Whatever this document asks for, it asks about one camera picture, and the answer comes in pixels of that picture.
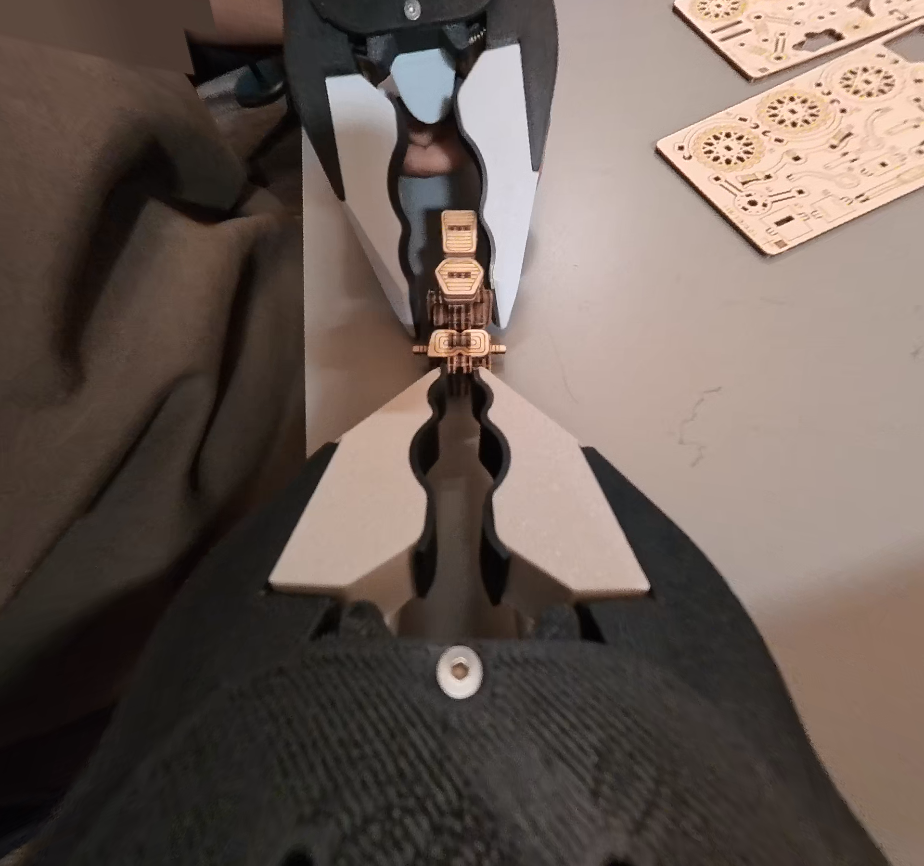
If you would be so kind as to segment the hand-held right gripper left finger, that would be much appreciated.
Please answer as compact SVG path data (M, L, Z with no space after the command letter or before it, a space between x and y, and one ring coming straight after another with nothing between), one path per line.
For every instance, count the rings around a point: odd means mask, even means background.
M433 587L445 372L433 369L346 432L268 578L284 595L375 606L391 631Z

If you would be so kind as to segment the wooden puzzle sheet with gears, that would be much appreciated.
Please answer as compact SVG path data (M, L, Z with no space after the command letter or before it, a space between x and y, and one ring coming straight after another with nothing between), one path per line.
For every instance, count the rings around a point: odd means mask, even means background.
M902 28L923 0L676 0L674 10L756 82Z

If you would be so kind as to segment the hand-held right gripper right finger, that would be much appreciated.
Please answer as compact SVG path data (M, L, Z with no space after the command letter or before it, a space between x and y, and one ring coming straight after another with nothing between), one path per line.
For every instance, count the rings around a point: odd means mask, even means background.
M487 597L533 633L543 612L644 598L641 568L573 433L493 372L472 375L478 456L491 477L479 572Z

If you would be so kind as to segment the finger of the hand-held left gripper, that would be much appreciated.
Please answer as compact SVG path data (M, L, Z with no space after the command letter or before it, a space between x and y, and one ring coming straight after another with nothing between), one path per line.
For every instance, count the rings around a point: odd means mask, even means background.
M399 124L392 94L356 73L325 80L343 182L342 205L399 323L416 333L406 274L406 220L394 171Z
M504 330L520 285L539 181L519 43L481 52L458 86L456 118L479 166L479 221L490 242L494 322Z

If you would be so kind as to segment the wooden puzzle model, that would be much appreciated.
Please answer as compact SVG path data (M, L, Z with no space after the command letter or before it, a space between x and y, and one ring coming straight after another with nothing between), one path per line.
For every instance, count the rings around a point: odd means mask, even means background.
M446 210L441 215L442 255L426 295L422 340L428 344L428 363L445 373L448 390L468 393L482 368L491 370L490 354L494 294L488 275L477 259L478 217L474 211Z

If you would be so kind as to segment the grey desk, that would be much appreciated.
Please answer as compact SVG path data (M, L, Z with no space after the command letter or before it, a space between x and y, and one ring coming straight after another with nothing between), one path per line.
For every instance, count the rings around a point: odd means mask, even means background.
M674 0L555 0L503 379L709 556L841 791L922 864L922 191L764 259L655 153L756 94Z

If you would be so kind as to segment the person's left hand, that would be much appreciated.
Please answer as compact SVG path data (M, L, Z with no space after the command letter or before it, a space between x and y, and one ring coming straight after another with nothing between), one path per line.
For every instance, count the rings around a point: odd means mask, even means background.
M405 176L426 179L449 175L466 158L466 148L454 121L446 118L428 124L410 118L408 147L402 166Z

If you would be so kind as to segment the person's olive clothing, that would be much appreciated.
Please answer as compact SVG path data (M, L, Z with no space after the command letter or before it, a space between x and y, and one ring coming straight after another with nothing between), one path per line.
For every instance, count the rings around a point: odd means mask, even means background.
M2 39L2 747L108 705L301 400L301 249L181 74Z

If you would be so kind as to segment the wooden puzzle sheet notched corner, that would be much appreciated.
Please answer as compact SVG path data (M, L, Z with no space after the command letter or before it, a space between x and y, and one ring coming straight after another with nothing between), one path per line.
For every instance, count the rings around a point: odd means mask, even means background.
M655 149L765 257L828 234L922 188L922 22Z

